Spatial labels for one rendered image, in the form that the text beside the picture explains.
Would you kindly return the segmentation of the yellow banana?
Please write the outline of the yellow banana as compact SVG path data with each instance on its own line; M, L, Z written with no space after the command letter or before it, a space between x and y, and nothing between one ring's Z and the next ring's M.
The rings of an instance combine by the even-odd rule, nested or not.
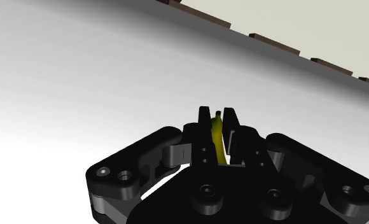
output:
M215 145L216 157L219 164L227 165L225 157L225 148L223 145L223 121L221 111L216 111L215 116L211 118L211 136Z

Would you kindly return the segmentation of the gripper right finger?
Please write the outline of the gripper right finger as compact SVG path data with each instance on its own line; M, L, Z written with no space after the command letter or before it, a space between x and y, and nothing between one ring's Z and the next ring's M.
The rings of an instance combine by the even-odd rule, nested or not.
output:
M223 142L230 164L243 165L241 134L250 132L245 144L259 155L265 150L276 171L308 202L323 206L347 224L369 224L369 179L280 133L262 138L253 128L241 126L235 110L223 111Z

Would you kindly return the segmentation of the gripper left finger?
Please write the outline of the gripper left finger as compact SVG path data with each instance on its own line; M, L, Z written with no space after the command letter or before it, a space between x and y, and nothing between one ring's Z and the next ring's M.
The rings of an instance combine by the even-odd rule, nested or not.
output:
M219 214L218 159L210 109L183 129L166 126L90 166L98 224L202 224Z

